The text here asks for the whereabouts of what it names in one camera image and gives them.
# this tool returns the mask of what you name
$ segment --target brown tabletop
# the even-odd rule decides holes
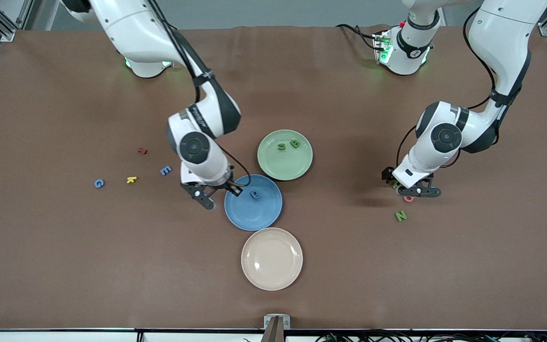
[[[165,127],[192,100],[185,69],[141,79],[102,32],[21,31],[0,48],[0,328],[252,327],[282,312],[297,328],[547,329],[547,38],[531,39],[500,143],[437,171],[442,197],[407,204],[380,180],[406,130],[434,101],[489,91],[460,28],[413,76],[339,28],[186,35],[241,107],[219,142],[251,171],[269,132],[313,145],[310,171],[278,183],[275,226],[301,243],[301,275],[252,286],[250,232],[224,194],[208,212],[180,188]]]

